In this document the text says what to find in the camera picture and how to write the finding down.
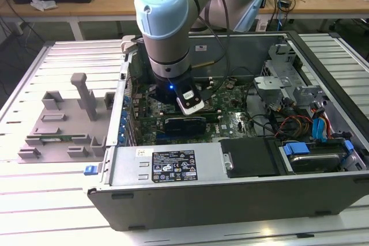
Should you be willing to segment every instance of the power supply label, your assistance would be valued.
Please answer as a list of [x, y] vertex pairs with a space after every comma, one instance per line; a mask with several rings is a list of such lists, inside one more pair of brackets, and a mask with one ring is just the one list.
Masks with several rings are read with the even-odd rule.
[[154, 183], [196, 180], [194, 150], [152, 153], [152, 181]]

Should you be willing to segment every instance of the power cable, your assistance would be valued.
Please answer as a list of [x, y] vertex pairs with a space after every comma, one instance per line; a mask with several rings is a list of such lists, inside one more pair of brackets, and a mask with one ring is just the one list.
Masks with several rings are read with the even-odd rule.
[[23, 21], [25, 24], [27, 24], [27, 26], [35, 33], [35, 35], [42, 41], [42, 42], [45, 42], [45, 40], [31, 27], [31, 25], [28, 23], [28, 22], [26, 22], [15, 10], [14, 10], [14, 8], [12, 7], [12, 4], [10, 3], [10, 1], [9, 0], [5, 0], [6, 1], [6, 3], [8, 4], [8, 6], [11, 8], [11, 10], [13, 11], [13, 13], [15, 14], [15, 15], [17, 15], [17, 17], [21, 20], [21, 21]]

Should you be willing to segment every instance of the workbench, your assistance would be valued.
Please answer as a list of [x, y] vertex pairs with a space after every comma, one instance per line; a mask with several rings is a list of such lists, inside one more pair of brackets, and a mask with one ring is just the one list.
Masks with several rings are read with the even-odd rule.
[[[58, 3], [58, 8], [40, 12], [31, 5], [16, 5], [15, 11], [27, 22], [68, 22], [76, 40], [84, 40], [80, 23], [84, 21], [116, 21], [118, 32], [122, 32], [120, 21], [135, 20], [133, 0], [92, 0], [91, 3]], [[274, 11], [273, 0], [267, 0], [260, 9], [257, 31], [265, 28]], [[0, 0], [0, 15], [12, 23], [14, 30], [21, 32], [14, 23], [21, 20]], [[363, 0], [296, 0], [296, 7], [289, 19], [368, 18], [369, 2]]]
[[[363, 81], [368, 80], [369, 72], [354, 50], [324, 34], [301, 37], [353, 99], [355, 89], [365, 90], [368, 83]], [[323, 52], [314, 49], [317, 45]], [[69, 80], [73, 73], [85, 72], [88, 89], [96, 97], [103, 97], [105, 92], [115, 91], [122, 59], [120, 40], [66, 41], [44, 46], [9, 97], [0, 111], [1, 245], [369, 244], [369, 196], [339, 215], [116, 232], [85, 194], [99, 177], [84, 176], [83, 171], [96, 162], [18, 164], [17, 152], [43, 109], [45, 92], [58, 90], [64, 99], [78, 98]], [[349, 68], [342, 67], [342, 61]], [[309, 69], [303, 71], [314, 83]], [[358, 71], [361, 77], [356, 84]], [[369, 105], [364, 98], [356, 100], [361, 107]]]

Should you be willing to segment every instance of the red wire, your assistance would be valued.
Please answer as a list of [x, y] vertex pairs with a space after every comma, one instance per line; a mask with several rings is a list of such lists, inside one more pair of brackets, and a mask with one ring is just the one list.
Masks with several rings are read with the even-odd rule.
[[304, 119], [306, 119], [307, 121], [309, 121], [310, 123], [312, 123], [311, 119], [310, 119], [310, 118], [308, 118], [308, 117], [306, 117], [306, 116], [302, 116], [302, 115], [290, 115], [289, 117], [287, 117], [287, 118], [282, 122], [282, 124], [281, 124], [281, 127], [280, 127], [280, 128], [282, 128], [282, 126], [283, 126], [284, 124], [286, 124], [286, 122], [287, 122], [287, 120], [288, 120], [288, 119], [290, 119], [290, 118], [295, 118], [295, 117], [298, 117], [298, 118], [304, 118]]

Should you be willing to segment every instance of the black plastic cover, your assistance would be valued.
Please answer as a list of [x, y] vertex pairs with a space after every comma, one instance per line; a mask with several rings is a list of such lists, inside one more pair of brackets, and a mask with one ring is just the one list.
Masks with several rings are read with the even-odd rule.
[[231, 156], [233, 169], [228, 177], [264, 177], [286, 175], [281, 153], [274, 139], [239, 138], [220, 141], [223, 153]]

